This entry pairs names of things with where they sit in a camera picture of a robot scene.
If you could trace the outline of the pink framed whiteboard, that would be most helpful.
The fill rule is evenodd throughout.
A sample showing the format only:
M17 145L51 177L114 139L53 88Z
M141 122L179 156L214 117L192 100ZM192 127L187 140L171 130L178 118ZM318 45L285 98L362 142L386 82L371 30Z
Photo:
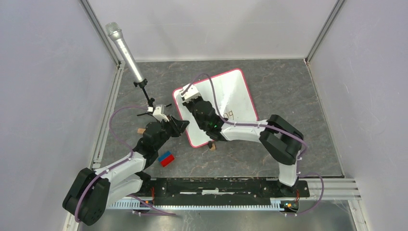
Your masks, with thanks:
M258 114L253 103L246 79L242 70L233 69L211 77L215 87L217 105L223 117L239 122L258 121ZM191 147L207 145L211 139L200 130L192 114L182 105L179 93L182 88L173 91L173 99L182 120L190 121L186 128Z

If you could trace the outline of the aluminium corner rail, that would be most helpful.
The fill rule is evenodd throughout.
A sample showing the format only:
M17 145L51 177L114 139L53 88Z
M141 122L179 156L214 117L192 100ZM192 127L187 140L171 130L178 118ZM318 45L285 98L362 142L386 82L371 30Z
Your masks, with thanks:
M334 23L337 15L340 13L341 9L343 8L346 0L337 0L329 13L323 27L321 28L317 38L315 39L311 49L309 50L307 56L305 57L304 61L306 65L309 65L313 57L315 56L317 50L319 49L320 45L322 44L323 40L325 39L328 31L330 30L332 24Z
M104 28L101 25L100 21L97 18L97 15L95 14L90 2L88 0L79 0L79 3L83 7L87 17L89 18L93 28L95 29L98 37L101 39L106 51L108 52L109 56L111 57L112 61L116 66L121 65L121 61L118 58L116 52L114 51L113 46L109 42L108 36L105 34Z

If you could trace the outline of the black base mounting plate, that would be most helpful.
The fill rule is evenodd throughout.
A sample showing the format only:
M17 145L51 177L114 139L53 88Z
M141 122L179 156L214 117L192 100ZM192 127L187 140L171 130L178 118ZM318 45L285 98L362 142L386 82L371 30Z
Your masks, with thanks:
M307 181L286 186L275 178L155 178L135 193L152 197L154 205L269 205L270 199L310 196Z

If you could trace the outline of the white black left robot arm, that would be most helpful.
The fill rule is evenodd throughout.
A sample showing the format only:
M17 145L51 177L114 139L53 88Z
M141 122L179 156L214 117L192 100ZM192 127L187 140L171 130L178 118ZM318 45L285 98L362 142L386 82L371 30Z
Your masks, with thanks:
M90 226L123 197L133 193L146 196L151 183L143 171L158 158L160 148L170 138L179 137L188 125L189 121L172 116L167 121L148 123L129 154L103 168L79 171L63 200L63 209L74 215L76 222Z

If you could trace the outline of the aluminium corner rail right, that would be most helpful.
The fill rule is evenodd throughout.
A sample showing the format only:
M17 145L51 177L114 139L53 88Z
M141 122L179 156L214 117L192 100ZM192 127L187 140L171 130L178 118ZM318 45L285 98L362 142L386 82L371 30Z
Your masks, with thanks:
M340 13L341 9L343 8L346 0L337 0L329 13L323 27L321 28L317 38L315 39L311 49L309 50L307 56L305 57L304 61L306 65L309 65L313 57L315 56L317 50L319 49L320 45L322 44L323 40L325 39L328 31L330 30L332 24L334 23L337 15Z

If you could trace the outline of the red blue block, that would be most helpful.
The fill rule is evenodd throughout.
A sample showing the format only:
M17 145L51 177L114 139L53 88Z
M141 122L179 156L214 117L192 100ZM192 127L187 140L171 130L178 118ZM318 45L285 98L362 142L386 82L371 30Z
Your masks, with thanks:
M158 161L162 167L166 167L171 162L175 160L173 154L170 151L165 152L163 155L158 157Z

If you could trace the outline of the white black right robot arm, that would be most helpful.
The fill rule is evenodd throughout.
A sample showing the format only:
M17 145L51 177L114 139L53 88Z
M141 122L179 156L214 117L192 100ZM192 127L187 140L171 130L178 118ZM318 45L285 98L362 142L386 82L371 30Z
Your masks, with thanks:
M226 119L201 96L183 102L199 129L214 141L252 141L262 144L279 163L278 191L291 196L297 191L297 161L306 146L303 134L279 115L253 123Z

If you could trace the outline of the black microphone stand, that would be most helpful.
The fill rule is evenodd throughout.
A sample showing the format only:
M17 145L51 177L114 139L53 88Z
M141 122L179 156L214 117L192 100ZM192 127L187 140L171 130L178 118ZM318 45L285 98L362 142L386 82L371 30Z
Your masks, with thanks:
M155 99L149 97L148 94L147 94L147 91L145 90L145 86L147 85L147 83L148 83L147 79L144 79L144 80L143 80L142 82L140 82L140 83L137 83L136 81L133 82L133 84L134 84L134 86L135 86L136 88L139 87L140 89L142 89L142 91L143 91L143 93L144 93L144 96L145 96L145 98L146 98L146 100L147 100L148 106L149 106L149 107L154 107L154 104L153 104L153 103L155 102ZM144 116L144 115L153 116L153 113L152 113L152 112L146 112L146 113L138 114L137 116Z

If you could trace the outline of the aluminium corner rail left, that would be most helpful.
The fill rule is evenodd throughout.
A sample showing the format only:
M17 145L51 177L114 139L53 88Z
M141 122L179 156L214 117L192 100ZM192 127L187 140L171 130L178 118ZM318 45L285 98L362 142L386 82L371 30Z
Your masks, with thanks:
M106 51L108 52L109 56L111 57L112 61L116 66L121 65L121 61L118 58L116 52L114 51L113 46L109 42L108 36L105 34L104 28L101 25L100 21L97 18L97 15L95 14L90 2L88 0L79 0L79 3L83 7L87 17L89 18L93 28L95 29L98 37L101 39Z

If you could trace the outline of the small wooden block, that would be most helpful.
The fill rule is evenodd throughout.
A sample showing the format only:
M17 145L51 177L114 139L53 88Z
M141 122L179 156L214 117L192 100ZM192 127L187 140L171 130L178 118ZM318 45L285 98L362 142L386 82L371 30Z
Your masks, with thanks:
M143 134L145 132L144 128L138 128L137 133L138 134Z

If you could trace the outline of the silver microphone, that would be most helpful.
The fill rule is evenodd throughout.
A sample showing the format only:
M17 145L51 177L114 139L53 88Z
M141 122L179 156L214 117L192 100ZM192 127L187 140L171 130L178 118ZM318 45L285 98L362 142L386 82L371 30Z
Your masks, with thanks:
M126 65L129 67L129 69L133 73L136 84L139 85L140 88L144 88L147 84L147 80L141 74L141 71L130 51L130 48L124 39L122 29L119 27L119 25L116 22L111 22L111 23L106 24L105 28L106 28L107 36L116 45Z

